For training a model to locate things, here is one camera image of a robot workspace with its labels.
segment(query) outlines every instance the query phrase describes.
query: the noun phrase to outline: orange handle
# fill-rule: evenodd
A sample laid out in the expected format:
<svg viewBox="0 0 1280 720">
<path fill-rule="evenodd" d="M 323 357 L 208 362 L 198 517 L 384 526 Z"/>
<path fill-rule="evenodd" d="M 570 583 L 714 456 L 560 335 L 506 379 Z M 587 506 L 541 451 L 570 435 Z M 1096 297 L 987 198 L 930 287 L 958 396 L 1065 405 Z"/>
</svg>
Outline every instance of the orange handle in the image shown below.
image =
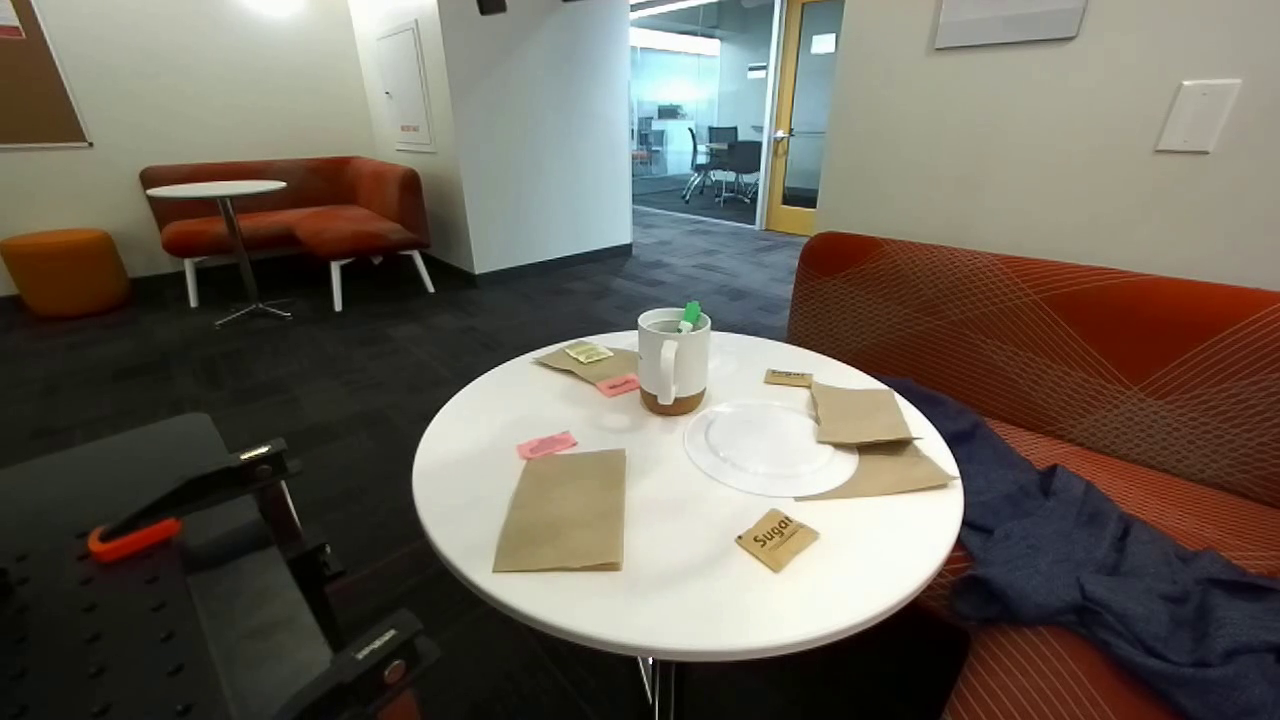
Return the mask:
<svg viewBox="0 0 1280 720">
<path fill-rule="evenodd" d="M 108 532 L 108 526 L 93 526 L 93 532 L 89 532 L 89 554 L 101 560 L 101 563 L 122 563 L 122 560 L 129 560 L 129 554 L 135 554 L 135 553 L 149 553 L 149 549 L 157 549 L 157 544 L 169 544 L 172 535 L 185 532 L 185 522 L 182 522 L 176 517 L 164 517 L 164 519 L 157 519 L 157 522 L 149 522 L 149 526 L 135 526 L 135 532 L 129 532 L 129 535 L 115 535 L 115 539 L 104 539 L 104 532 Z"/>
</svg>

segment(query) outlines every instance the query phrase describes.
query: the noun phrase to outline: glass wall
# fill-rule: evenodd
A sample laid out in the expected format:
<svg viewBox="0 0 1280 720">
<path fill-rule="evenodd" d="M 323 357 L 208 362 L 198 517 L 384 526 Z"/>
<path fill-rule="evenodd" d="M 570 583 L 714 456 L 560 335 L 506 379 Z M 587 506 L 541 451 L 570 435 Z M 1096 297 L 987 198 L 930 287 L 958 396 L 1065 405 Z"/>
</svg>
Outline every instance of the glass wall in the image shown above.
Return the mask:
<svg viewBox="0 0 1280 720">
<path fill-rule="evenodd" d="M 767 43 L 771 0 L 633 14 L 637 204 L 725 218 L 757 217 Z M 734 165 L 725 165 L 729 137 L 744 142 Z"/>
</svg>

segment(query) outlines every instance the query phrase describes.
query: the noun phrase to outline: table leg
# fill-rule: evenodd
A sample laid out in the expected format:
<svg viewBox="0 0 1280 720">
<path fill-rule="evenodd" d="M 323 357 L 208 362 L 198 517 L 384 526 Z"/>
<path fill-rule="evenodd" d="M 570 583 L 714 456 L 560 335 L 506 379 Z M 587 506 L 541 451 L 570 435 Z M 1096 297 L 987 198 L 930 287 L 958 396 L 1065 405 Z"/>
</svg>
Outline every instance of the table leg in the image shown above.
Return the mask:
<svg viewBox="0 0 1280 720">
<path fill-rule="evenodd" d="M 232 237 L 232 245 L 237 245 L 237 265 L 241 265 L 241 279 L 243 279 L 243 297 L 250 297 L 243 306 L 222 316 L 216 322 L 232 322 L 232 321 L 241 321 L 241 316 L 250 316 L 250 310 L 269 310 L 269 316 L 292 321 L 292 310 L 274 306 L 274 305 L 262 305 L 262 297 L 255 297 L 255 274 L 252 274 L 252 265 L 250 265 L 250 246 L 243 246 L 243 237 L 241 237 L 232 198 L 226 197 L 216 206 L 226 211 L 230 237 Z"/>
<path fill-rule="evenodd" d="M 677 720 L 677 665 L 637 656 L 652 720 Z"/>
</svg>

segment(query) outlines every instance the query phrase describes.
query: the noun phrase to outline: cardboard coaster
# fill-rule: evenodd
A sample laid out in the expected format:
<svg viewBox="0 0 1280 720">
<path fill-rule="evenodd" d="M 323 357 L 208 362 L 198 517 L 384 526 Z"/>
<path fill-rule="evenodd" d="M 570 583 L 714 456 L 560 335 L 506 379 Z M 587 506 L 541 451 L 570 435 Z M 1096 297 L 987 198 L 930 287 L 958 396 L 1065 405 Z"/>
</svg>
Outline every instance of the cardboard coaster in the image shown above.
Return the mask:
<svg viewBox="0 0 1280 720">
<path fill-rule="evenodd" d="M 766 567 L 784 572 L 809 544 L 818 544 L 818 526 L 771 506 L 742 532 L 736 544 Z"/>
</svg>

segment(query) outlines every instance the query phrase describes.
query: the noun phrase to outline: office chair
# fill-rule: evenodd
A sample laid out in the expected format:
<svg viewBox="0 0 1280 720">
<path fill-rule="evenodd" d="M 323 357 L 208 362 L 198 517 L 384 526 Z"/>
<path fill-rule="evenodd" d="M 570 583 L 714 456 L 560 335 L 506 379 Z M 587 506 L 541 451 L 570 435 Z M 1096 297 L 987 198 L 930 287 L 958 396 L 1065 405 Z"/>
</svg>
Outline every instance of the office chair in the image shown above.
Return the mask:
<svg viewBox="0 0 1280 720">
<path fill-rule="evenodd" d="M 734 198 L 757 204 L 757 181 L 751 185 L 744 181 L 759 176 L 759 138 L 734 138 L 717 167 L 734 172 L 734 185 L 722 185 L 722 204 L 734 204 Z"/>
<path fill-rule="evenodd" d="M 688 128 L 694 138 L 694 167 L 682 198 L 688 204 L 694 190 L 704 197 L 714 187 L 714 172 L 734 172 L 729 167 L 729 142 L 736 142 L 734 122 L 707 122 L 707 142 L 702 142 L 698 128 Z"/>
</svg>

